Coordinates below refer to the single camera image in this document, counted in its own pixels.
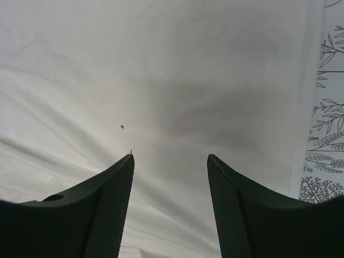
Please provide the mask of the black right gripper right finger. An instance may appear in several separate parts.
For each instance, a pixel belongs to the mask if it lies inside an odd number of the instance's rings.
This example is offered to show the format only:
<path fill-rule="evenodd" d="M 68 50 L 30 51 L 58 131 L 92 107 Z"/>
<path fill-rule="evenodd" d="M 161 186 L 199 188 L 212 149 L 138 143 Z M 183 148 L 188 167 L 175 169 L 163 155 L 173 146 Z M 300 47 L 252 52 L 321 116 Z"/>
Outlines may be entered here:
<path fill-rule="evenodd" d="M 297 200 L 213 154 L 207 174 L 222 257 L 343 257 L 343 197 Z"/>

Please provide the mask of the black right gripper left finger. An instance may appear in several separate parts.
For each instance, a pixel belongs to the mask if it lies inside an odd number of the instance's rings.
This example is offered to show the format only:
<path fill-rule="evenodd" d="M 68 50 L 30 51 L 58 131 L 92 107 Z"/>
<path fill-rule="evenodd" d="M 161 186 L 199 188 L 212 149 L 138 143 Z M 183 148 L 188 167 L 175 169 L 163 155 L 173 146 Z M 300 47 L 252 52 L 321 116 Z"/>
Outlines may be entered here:
<path fill-rule="evenodd" d="M 42 201 L 1 201 L 1 257 L 118 257 L 133 175 L 128 154 Z"/>

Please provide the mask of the white t shirt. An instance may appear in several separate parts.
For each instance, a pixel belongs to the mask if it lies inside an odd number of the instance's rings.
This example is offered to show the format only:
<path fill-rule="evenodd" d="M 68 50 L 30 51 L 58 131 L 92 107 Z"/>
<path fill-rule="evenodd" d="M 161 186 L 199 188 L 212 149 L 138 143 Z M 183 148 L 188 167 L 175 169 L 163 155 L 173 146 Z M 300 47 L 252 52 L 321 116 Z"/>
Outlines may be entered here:
<path fill-rule="evenodd" d="M 132 153 L 121 257 L 219 257 L 213 153 L 296 195 L 323 1 L 1 1 L 1 199 Z"/>

